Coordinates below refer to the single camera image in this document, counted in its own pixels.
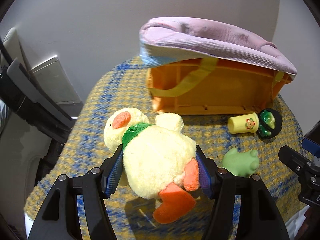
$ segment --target yellow toy cup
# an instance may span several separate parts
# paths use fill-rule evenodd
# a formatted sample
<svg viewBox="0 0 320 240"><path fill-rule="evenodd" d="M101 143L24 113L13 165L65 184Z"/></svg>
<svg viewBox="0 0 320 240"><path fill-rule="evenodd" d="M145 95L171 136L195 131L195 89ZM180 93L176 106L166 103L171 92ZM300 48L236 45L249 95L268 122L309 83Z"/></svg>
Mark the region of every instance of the yellow toy cup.
<svg viewBox="0 0 320 240"><path fill-rule="evenodd" d="M255 133L259 128L259 118L256 113L230 117L228 129L232 134L251 132Z"/></svg>

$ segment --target flower sticker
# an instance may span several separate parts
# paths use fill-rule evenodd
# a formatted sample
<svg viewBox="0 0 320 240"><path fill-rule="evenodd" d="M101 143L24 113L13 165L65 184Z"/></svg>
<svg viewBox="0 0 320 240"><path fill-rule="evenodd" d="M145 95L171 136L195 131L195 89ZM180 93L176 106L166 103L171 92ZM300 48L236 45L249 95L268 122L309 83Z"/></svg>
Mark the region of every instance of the flower sticker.
<svg viewBox="0 0 320 240"><path fill-rule="evenodd" d="M252 130L255 125L256 125L256 122L252 118L249 118L246 120L246 123L244 126L246 127L247 130Z"/></svg>

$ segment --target green toy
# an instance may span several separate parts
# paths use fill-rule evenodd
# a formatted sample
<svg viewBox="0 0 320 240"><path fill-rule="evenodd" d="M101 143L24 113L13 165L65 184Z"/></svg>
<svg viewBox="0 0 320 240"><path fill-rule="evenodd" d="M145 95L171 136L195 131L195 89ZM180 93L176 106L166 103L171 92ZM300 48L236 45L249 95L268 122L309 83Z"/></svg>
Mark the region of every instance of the green toy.
<svg viewBox="0 0 320 240"><path fill-rule="evenodd" d="M263 110L259 113L259 116L271 129L275 128L276 119L271 112ZM259 123L259 133L262 137L269 137L271 135L271 132L267 130L261 122Z"/></svg>
<svg viewBox="0 0 320 240"><path fill-rule="evenodd" d="M259 167L257 150L239 153L236 148L229 150L223 157L222 167L234 176L249 177Z"/></svg>

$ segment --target stuffed duck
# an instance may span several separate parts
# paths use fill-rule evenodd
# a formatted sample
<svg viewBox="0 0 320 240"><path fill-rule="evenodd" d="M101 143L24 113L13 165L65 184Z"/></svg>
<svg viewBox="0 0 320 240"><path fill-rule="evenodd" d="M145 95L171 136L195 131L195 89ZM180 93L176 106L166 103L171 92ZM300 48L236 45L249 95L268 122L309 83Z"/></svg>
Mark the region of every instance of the stuffed duck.
<svg viewBox="0 0 320 240"><path fill-rule="evenodd" d="M161 198L153 213L161 224L176 221L196 204L188 193L199 188L196 143L180 133L182 128L177 114L159 114L153 125L140 110L128 107L109 117L104 129L104 142L111 151L123 144L121 184L127 180L145 199Z"/></svg>

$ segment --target speckled rug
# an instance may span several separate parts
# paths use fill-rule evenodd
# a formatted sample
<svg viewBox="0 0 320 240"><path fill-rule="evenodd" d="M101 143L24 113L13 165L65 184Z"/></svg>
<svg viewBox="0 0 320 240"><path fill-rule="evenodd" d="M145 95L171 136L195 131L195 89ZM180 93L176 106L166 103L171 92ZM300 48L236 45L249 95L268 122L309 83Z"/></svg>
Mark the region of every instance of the speckled rug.
<svg viewBox="0 0 320 240"><path fill-rule="evenodd" d="M31 219L35 219L46 194L60 174L66 173L69 177L84 175L113 154L104 145L103 129L114 111L128 106L136 107L154 122L156 113L152 111L150 95L145 87L146 71L137 57L118 65L99 80L54 169L38 183L27 199L25 212ZM241 152L257 149L260 158L257 173L276 200L284 221L287 221L304 204L297 198L300 192L297 177L278 160L277 154L284 145L305 156L306 152L301 147L301 128L280 96L275 99L274 107L282 115L283 128L278 136L270 140L261 141L256 134L231 135L226 126L228 116L221 115L183 116L185 126L182 133L194 139L205 155L213 158L218 166L223 155L233 147ZM159 202L142 199L129 187L118 187L105 203L118 239L201 239L210 219L213 201L201 190L192 194L197 201L196 207L175 223L167 225L158 224L152 217ZM83 239L90 239L81 197L78 197L78 209ZM235 238L239 210L240 199L237 198L230 239Z"/></svg>

